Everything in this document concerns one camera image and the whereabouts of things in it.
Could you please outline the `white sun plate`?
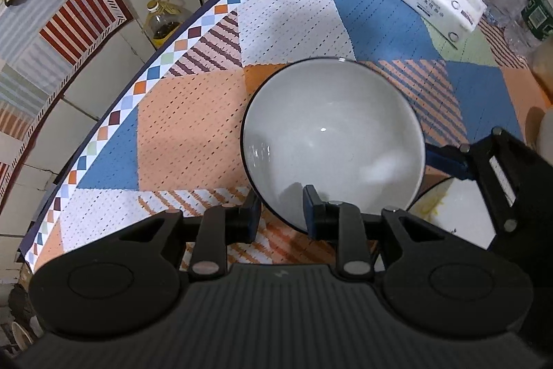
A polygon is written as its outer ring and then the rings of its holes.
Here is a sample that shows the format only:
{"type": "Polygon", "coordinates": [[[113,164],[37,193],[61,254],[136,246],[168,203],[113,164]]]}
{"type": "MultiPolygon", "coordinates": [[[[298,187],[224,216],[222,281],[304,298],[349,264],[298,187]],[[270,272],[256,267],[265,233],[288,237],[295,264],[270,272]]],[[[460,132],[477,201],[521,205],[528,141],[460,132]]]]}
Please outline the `white sun plate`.
{"type": "Polygon", "coordinates": [[[409,212],[483,249],[496,236],[475,181],[445,179],[422,194],[409,212]]]}

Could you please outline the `white bowl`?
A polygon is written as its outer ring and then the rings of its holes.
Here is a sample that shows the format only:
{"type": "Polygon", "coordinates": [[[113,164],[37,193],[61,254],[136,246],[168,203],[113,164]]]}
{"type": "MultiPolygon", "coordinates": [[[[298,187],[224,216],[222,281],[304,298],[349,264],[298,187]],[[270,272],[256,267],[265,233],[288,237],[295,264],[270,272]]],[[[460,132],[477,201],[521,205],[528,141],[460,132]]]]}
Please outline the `white bowl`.
{"type": "Polygon", "coordinates": [[[306,232],[303,188],[362,213],[405,209],[422,185],[424,133],[405,94],[375,70],[320,57],[278,69],[241,126],[246,176],[264,206],[306,232]]]}
{"type": "Polygon", "coordinates": [[[541,158],[553,165],[553,108],[543,116],[536,136],[535,149],[541,158]]]}

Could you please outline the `rice bag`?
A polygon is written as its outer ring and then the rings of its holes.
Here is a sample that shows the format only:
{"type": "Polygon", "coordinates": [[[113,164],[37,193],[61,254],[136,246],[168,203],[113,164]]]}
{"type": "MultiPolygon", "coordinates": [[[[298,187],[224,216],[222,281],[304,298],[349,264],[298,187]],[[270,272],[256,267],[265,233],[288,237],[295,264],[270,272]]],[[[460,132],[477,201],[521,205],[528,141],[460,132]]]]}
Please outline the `rice bag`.
{"type": "Polygon", "coordinates": [[[549,37],[531,55],[531,72],[551,98],[553,94],[553,40],[549,37]]]}

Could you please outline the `green label water bottle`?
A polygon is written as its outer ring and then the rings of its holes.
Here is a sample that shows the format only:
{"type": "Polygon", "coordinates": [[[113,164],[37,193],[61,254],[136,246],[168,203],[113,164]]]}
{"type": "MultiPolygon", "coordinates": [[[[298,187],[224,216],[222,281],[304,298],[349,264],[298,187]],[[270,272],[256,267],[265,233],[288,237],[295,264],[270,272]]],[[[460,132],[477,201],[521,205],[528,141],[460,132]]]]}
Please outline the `green label water bottle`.
{"type": "Polygon", "coordinates": [[[514,54],[528,56],[552,35],[552,0],[528,0],[503,34],[514,54]]]}

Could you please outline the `floor oil jug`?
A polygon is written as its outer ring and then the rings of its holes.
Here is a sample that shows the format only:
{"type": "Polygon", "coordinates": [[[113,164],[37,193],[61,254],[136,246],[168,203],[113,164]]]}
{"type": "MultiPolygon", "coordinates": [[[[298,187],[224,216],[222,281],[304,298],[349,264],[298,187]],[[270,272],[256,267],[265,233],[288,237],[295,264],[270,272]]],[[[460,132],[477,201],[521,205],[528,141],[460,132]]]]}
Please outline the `floor oil jug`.
{"type": "Polygon", "coordinates": [[[150,0],[146,8],[142,30],[156,49],[191,15],[182,4],[174,4],[171,0],[150,0]]]}

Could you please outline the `striped counter cloth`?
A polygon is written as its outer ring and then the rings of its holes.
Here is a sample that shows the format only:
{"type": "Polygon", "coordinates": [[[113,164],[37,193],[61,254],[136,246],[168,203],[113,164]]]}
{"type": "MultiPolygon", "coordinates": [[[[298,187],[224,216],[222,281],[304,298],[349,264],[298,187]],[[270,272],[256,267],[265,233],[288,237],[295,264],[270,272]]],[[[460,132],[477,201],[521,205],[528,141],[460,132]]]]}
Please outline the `striped counter cloth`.
{"type": "Polygon", "coordinates": [[[132,18],[123,0],[1,0],[1,195],[60,94],[132,18]]]}

